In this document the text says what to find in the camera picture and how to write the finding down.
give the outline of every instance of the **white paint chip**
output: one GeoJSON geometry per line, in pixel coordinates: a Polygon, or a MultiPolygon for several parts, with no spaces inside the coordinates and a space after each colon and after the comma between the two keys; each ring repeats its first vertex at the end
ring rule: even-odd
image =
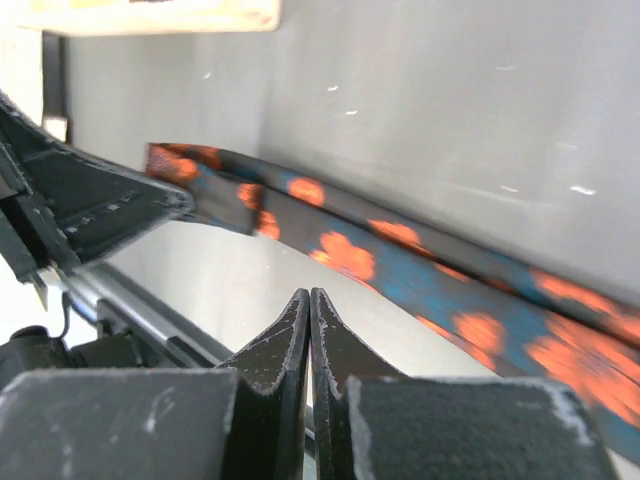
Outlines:
{"type": "Polygon", "coordinates": [[[580,185],[574,185],[569,190],[572,192],[582,193],[583,195],[595,195],[596,191],[591,188],[581,187],[580,185]]]}
{"type": "Polygon", "coordinates": [[[575,150],[578,148],[577,145],[574,145],[573,143],[567,143],[567,142],[556,142],[556,147],[564,148],[565,150],[575,150]]]}
{"type": "Polygon", "coordinates": [[[73,478],[73,448],[69,444],[62,446],[64,463],[62,464],[62,478],[71,480],[73,478]]]}
{"type": "Polygon", "coordinates": [[[149,412],[147,420],[142,425],[142,428],[148,434],[151,435],[155,433],[158,420],[161,420],[167,413],[169,413],[173,409],[174,403],[169,400],[169,395],[174,391],[175,387],[166,388],[153,400],[153,402],[151,402],[151,411],[149,412]],[[164,401],[165,403],[165,405],[163,405],[162,407],[160,407],[161,401],[164,401]]]}

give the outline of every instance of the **black cable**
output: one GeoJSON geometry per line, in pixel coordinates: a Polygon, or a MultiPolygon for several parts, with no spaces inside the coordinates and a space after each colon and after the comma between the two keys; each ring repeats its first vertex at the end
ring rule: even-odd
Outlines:
{"type": "Polygon", "coordinates": [[[83,311],[83,309],[80,308],[75,301],[73,301],[71,295],[69,295],[69,306],[76,313],[76,315],[82,318],[85,322],[91,325],[95,323],[95,319],[89,316],[85,311],[83,311]]]}
{"type": "Polygon", "coordinates": [[[64,337],[69,333],[69,328],[71,327],[71,318],[69,315],[69,308],[73,305],[71,301],[71,295],[69,292],[62,292],[62,315],[64,316],[64,327],[62,328],[62,333],[58,337],[60,340],[64,340],[64,337]]]}

